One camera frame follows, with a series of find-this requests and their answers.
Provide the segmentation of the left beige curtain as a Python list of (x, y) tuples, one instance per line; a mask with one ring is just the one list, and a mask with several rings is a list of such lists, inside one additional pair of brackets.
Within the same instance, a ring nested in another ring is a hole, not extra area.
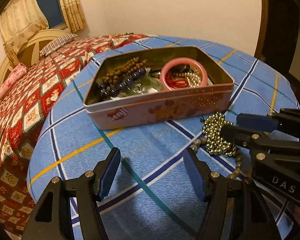
[(49, 23), (36, 0), (10, 0), (0, 14), (0, 34), (11, 66), (19, 64), (17, 54), (29, 39)]

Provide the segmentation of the pink metal tin box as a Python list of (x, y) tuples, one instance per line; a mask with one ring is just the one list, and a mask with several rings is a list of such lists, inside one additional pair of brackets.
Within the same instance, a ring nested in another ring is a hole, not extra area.
[[(196, 60), (203, 65), (212, 83), (202, 88), (133, 95), (128, 98), (101, 102), (97, 87), (102, 81), (102, 75), (136, 56), (149, 60), (150, 65), (155, 69), (179, 57)], [(227, 108), (234, 83), (234, 79), (223, 67), (194, 46), (134, 51), (107, 57), (103, 61), (94, 76), (83, 106), (101, 130), (139, 126), (221, 112)]]

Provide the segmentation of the pink pillow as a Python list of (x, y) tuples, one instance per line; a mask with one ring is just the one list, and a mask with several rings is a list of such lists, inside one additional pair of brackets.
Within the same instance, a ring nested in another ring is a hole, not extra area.
[(23, 63), (19, 63), (15, 68), (13, 68), (7, 79), (0, 86), (0, 100), (5, 97), (12, 86), (26, 73), (27, 67)]

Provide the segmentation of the striped pillow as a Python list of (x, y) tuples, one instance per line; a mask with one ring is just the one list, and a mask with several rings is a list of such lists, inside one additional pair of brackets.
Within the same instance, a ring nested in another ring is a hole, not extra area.
[(39, 56), (47, 56), (53, 53), (54, 51), (58, 50), (62, 46), (68, 44), (69, 42), (73, 41), (74, 39), (78, 38), (77, 34), (64, 34), (52, 41), (50, 41), (47, 45), (45, 45), (40, 51)]

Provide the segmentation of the right beige curtain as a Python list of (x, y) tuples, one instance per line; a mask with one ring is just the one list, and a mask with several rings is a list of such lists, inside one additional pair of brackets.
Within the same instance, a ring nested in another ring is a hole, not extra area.
[(79, 0), (59, 0), (61, 12), (72, 33), (86, 28), (84, 14)]

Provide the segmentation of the dark window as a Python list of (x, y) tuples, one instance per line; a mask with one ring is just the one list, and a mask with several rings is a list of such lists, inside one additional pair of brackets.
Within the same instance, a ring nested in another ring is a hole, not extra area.
[(66, 28), (59, 0), (36, 0), (46, 17), (49, 28)]

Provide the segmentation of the cream wooden headboard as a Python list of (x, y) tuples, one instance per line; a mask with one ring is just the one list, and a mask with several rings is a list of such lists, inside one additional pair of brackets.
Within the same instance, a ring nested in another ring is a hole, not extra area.
[[(39, 31), (21, 47), (17, 54), (18, 60), (25, 64), (26, 67), (31, 67), (43, 58), (39, 55), (39, 51), (44, 46), (46, 46), (50, 41), (65, 34), (68, 34), (68, 32), (61, 29), (45, 29)], [(8, 57), (5, 57), (0, 66), (0, 86), (7, 79), (13, 68), (14, 67), (11, 66)]]

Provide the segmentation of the red patterned bedspread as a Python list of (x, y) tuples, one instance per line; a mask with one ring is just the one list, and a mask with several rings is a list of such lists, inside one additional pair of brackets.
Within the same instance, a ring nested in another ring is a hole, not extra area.
[(76, 38), (27, 68), (0, 100), (0, 224), (22, 235), (34, 207), (26, 186), (27, 169), (44, 121), (70, 82), (98, 53), (140, 39), (133, 34)]

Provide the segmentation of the beads on bed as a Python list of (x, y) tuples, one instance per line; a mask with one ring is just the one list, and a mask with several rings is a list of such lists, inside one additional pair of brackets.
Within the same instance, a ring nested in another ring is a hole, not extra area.
[(133, 35), (134, 33), (120, 33), (120, 34), (113, 34), (113, 37), (121, 37), (121, 36), (126, 36), (126, 35)]

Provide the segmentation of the pink bangle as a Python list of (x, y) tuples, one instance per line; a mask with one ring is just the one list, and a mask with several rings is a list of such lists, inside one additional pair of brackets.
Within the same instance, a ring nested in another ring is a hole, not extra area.
[(188, 88), (194, 88), (194, 87), (204, 87), (208, 84), (208, 77), (207, 72), (203, 65), (199, 63), (196, 60), (193, 60), (191, 58), (187, 57), (179, 57), (176, 59), (172, 59), (171, 61), (168, 61), (160, 72), (160, 83), (162, 84), (162, 87), (164, 90), (174, 90), (167, 86), (167, 83), (165, 81), (166, 74), (168, 72), (172, 72), (171, 69), (179, 64), (189, 64), (191, 66), (191, 71), (185, 74), (176, 74), (176, 76), (184, 77), (188, 83)]

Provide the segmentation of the red knot tassel charm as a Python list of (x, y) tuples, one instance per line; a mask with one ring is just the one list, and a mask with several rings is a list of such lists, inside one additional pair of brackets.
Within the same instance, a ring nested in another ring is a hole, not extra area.
[(188, 81), (184, 77), (176, 76), (174, 72), (168, 72), (165, 77), (167, 86), (171, 89), (181, 89), (189, 87)]

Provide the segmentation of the green jade bangle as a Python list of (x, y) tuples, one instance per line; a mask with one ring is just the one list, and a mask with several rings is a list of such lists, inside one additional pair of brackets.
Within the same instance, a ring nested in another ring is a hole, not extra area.
[(153, 94), (162, 91), (162, 85), (158, 79), (148, 75), (134, 81), (131, 87), (127, 88), (125, 93), (128, 96)]

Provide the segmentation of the brown wooden door frame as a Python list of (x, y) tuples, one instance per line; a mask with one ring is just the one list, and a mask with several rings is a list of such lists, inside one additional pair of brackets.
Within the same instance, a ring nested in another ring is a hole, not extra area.
[(266, 39), (268, 14), (269, 14), (269, 0), (261, 0), (260, 31), (259, 31), (257, 46), (256, 46), (255, 54), (254, 54), (254, 57), (259, 60), (262, 59), (262, 50), (263, 50), (265, 39)]

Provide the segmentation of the beige curtain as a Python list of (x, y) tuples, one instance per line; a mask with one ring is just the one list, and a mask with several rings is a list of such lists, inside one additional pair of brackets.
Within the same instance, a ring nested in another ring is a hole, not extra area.
[(79, 0), (59, 0), (61, 12), (72, 33), (86, 28), (84, 14)]
[(11, 66), (19, 64), (17, 54), (29, 39), (49, 23), (36, 0), (10, 0), (0, 14), (0, 34)]

